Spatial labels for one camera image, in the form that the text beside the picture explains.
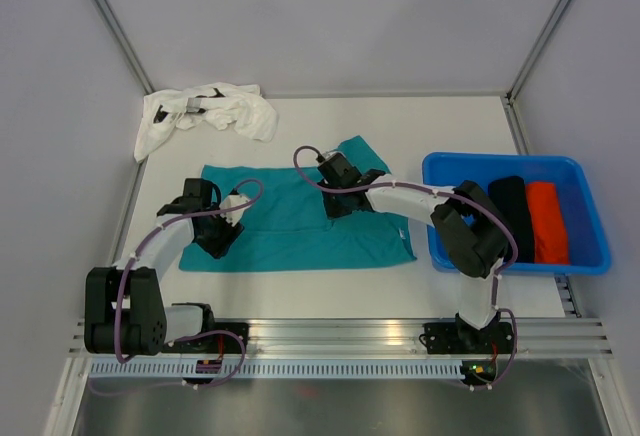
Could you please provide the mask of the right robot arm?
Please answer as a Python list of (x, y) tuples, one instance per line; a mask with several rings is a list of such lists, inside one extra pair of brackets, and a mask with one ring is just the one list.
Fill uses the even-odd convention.
[(340, 152), (320, 154), (316, 161), (330, 218), (355, 211), (388, 213), (434, 228), (448, 260), (464, 276), (457, 340), (469, 351), (487, 345), (498, 313), (497, 277), (517, 248), (484, 190), (467, 180), (436, 187), (399, 181), (382, 170), (362, 173)]

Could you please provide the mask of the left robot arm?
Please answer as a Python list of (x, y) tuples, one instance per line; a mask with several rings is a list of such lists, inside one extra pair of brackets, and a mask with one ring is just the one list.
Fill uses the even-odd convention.
[(205, 179), (185, 181), (183, 192), (157, 212), (154, 226), (132, 252), (85, 281), (84, 345), (93, 354), (126, 362), (163, 351), (204, 353), (225, 330), (206, 303), (166, 305), (160, 282), (189, 246), (220, 259), (244, 230), (251, 200), (237, 189), (223, 195)]

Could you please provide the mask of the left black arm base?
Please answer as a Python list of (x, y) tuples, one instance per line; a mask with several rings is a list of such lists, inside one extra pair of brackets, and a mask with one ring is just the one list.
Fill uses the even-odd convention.
[(198, 335), (179, 338), (163, 346), (162, 353), (240, 355), (240, 343), (247, 344), (250, 325), (223, 321), (205, 328)]

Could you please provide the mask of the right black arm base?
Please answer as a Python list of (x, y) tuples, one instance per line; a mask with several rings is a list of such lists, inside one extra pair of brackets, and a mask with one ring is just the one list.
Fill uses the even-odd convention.
[(423, 325), (419, 341), (430, 355), (502, 355), (512, 352), (515, 336), (506, 322), (482, 330), (466, 323), (433, 322)]

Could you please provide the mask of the teal t-shirt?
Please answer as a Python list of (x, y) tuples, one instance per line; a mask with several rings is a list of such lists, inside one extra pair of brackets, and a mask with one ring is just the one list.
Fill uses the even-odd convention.
[(255, 178), (264, 193), (242, 217), (244, 231), (228, 253), (215, 259), (193, 243), (182, 253), (184, 272), (257, 273), (338, 269), (376, 269), (413, 262), (408, 220), (356, 211), (330, 220), (324, 194), (292, 167), (205, 166), (201, 176), (223, 194)]

